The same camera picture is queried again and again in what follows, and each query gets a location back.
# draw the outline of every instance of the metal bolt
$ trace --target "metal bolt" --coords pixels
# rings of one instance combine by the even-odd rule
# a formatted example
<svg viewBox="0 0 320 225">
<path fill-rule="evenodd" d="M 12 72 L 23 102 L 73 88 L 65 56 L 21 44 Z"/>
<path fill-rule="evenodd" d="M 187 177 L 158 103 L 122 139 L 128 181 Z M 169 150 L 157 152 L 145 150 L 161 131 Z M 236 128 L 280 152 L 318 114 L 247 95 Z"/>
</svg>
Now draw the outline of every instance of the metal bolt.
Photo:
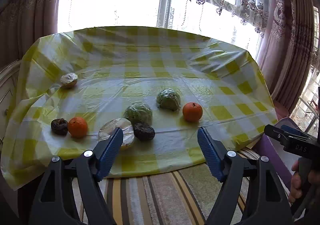
<svg viewBox="0 0 320 225">
<path fill-rule="evenodd" d="M 228 151 L 227 155 L 230 156 L 230 157 L 235 157 L 237 154 L 236 154 L 235 151 Z"/>
<path fill-rule="evenodd" d="M 261 156 L 261 161 L 269 162 L 269 158 L 267 156 Z"/>
<path fill-rule="evenodd" d="M 89 157 L 89 156 L 92 156 L 93 155 L 93 152 L 91 150 L 87 150 L 84 152 L 84 156 L 85 157 Z"/>
<path fill-rule="evenodd" d="M 58 162 L 59 159 L 60 159 L 59 156 L 53 156 L 52 159 L 51 159 L 51 161 L 55 163 L 55 162 Z"/>
</svg>

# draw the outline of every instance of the human hand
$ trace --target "human hand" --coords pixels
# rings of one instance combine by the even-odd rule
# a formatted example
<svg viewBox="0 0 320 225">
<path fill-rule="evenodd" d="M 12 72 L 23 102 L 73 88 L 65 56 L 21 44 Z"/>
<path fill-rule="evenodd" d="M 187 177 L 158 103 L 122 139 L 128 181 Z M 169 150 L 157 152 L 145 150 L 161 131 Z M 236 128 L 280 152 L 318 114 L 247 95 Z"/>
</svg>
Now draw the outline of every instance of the human hand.
<svg viewBox="0 0 320 225">
<path fill-rule="evenodd" d="M 302 196 L 302 191 L 301 191 L 301 177 L 298 174 L 298 161 L 296 161 L 291 170 L 295 171 L 294 175 L 291 178 L 291 188 L 290 188 L 290 194 L 288 197 L 288 200 L 290 203 L 294 203 L 296 199 L 300 198 Z M 320 191 L 320 172 L 311 170 L 309 175 L 308 175 L 308 181 L 311 184 L 319 186 L 317 189 L 317 194 Z"/>
</svg>

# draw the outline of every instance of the orange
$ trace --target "orange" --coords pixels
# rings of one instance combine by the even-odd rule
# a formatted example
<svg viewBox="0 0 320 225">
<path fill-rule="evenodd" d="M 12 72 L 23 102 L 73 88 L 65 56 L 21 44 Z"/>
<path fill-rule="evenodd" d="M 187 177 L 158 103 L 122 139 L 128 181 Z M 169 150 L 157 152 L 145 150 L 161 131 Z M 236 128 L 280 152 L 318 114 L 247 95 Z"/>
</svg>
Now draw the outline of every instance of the orange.
<svg viewBox="0 0 320 225">
<path fill-rule="evenodd" d="M 88 132 L 88 124 L 81 117 L 74 117 L 68 122 L 68 130 L 72 137 L 81 138 Z"/>
<path fill-rule="evenodd" d="M 202 107 L 195 102 L 189 102 L 184 105 L 182 113 L 186 121 L 197 122 L 202 117 Z"/>
</svg>

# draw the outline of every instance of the blue ridged pad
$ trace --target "blue ridged pad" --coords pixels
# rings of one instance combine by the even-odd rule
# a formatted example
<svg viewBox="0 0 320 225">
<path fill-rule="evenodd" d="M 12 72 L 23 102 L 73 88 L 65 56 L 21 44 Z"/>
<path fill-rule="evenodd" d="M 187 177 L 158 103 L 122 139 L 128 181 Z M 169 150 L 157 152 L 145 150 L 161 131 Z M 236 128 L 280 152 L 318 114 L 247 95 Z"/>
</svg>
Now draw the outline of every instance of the blue ridged pad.
<svg viewBox="0 0 320 225">
<path fill-rule="evenodd" d="M 219 182 L 223 182 L 226 176 L 221 170 L 221 159 L 203 128 L 199 128 L 198 130 L 198 144 L 212 176 L 216 177 Z"/>
<path fill-rule="evenodd" d="M 101 181 L 109 174 L 116 155 L 119 153 L 120 147 L 123 143 L 122 129 L 118 128 L 113 136 L 111 138 L 108 138 L 108 140 L 109 143 L 106 146 L 106 149 L 98 159 L 98 171 L 96 174 L 96 178 L 98 181 Z"/>
</svg>

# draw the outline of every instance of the green cabbage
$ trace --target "green cabbage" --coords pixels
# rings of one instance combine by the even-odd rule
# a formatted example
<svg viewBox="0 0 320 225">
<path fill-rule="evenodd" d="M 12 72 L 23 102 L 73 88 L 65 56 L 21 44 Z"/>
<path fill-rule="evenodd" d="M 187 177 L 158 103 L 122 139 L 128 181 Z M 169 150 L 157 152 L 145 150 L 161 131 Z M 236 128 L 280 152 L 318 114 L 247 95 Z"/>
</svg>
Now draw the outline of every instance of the green cabbage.
<svg viewBox="0 0 320 225">
<path fill-rule="evenodd" d="M 158 107 L 176 111 L 180 109 L 181 99 L 179 94 L 173 89 L 165 89 L 158 94 L 157 104 Z"/>
<path fill-rule="evenodd" d="M 145 123 L 151 126 L 152 124 L 152 110 L 146 103 L 134 102 L 127 107 L 123 115 L 132 124 Z"/>
</svg>

